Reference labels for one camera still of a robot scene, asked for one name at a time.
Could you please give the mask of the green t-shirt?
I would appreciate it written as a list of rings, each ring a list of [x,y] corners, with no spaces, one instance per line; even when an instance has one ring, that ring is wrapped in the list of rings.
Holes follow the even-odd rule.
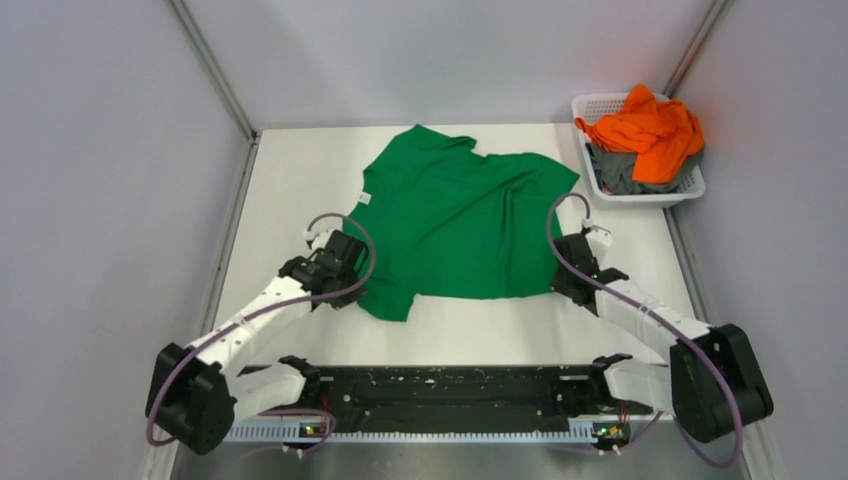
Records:
[[[404,322],[419,296],[472,300],[549,292],[558,262],[547,215],[580,175],[533,152],[479,154],[477,141],[416,125],[363,171],[350,213],[377,261],[360,307]]]

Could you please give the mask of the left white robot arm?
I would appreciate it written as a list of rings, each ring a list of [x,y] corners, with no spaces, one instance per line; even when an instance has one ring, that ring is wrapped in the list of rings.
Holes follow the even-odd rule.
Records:
[[[243,420],[288,405],[308,413],[320,386],[305,360],[287,356],[252,373],[246,367],[297,320],[322,305],[342,309],[361,299],[376,261],[368,234],[340,229],[307,235],[310,252],[286,261],[229,320],[185,346],[157,355],[146,400],[147,439],[177,442],[197,455],[215,450]]]

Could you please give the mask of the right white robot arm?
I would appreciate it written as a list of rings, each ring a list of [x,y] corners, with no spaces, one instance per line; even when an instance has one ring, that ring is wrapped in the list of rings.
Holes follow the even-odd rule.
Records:
[[[549,238],[559,266],[552,289],[626,331],[662,360],[620,354],[586,385],[589,404],[612,412],[626,401],[673,415],[693,440],[708,443],[768,418],[774,400],[751,342],[739,326],[709,325],[648,294],[592,251],[593,232]]]

